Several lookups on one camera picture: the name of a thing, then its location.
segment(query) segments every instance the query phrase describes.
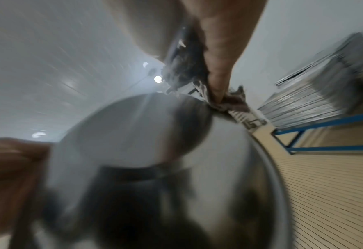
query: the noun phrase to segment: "bright light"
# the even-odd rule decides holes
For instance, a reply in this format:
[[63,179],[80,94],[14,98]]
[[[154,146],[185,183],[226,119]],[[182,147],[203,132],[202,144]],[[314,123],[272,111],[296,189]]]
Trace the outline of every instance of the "bright light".
[[162,77],[157,75],[154,77],[154,81],[157,82],[158,84],[162,82]]
[[32,134],[33,138],[38,138],[38,137],[42,137],[42,136],[46,136],[46,133],[44,133],[44,132],[35,132],[34,134]]

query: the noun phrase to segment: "hand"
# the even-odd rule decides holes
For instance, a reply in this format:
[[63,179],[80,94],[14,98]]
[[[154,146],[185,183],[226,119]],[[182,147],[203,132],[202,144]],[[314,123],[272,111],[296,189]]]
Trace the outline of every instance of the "hand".
[[0,234],[17,218],[35,188],[48,143],[0,138]]
[[247,46],[267,0],[105,0],[116,21],[145,52],[165,58],[184,9],[203,32],[208,84],[217,102]]

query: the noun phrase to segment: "blue rack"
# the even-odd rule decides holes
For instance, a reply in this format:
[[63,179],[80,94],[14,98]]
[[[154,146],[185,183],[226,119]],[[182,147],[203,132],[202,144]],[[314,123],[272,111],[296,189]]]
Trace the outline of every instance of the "blue rack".
[[[328,126],[338,126],[338,125],[345,125],[355,122],[362,122],[363,121],[363,114],[358,114],[354,116],[344,117],[336,120],[331,120],[327,122],[317,123],[313,125],[298,127],[289,130],[278,130],[275,129],[272,131],[271,135],[273,138],[290,154],[294,155],[295,151],[363,151],[363,145],[355,145],[355,146],[328,146],[328,147],[294,147],[297,141],[303,136],[303,134],[310,129],[317,129],[321,127],[328,127]],[[285,145],[280,139],[277,137],[278,135],[287,134],[297,132],[296,136],[292,141]]]

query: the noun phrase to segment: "beige floor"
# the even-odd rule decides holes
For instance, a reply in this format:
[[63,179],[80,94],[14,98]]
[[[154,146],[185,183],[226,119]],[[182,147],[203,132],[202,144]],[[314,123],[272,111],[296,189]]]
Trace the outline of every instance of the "beige floor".
[[[363,249],[363,153],[291,156],[269,135],[272,130],[265,126],[254,135],[275,159],[288,187],[295,247]],[[299,144],[363,144],[363,124],[321,129]]]

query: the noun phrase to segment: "white wall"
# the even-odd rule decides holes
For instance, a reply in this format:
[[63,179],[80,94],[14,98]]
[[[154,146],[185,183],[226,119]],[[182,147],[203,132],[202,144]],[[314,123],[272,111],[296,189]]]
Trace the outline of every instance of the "white wall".
[[274,93],[277,80],[358,31],[363,31],[363,0],[270,0],[231,85],[244,85],[255,109]]

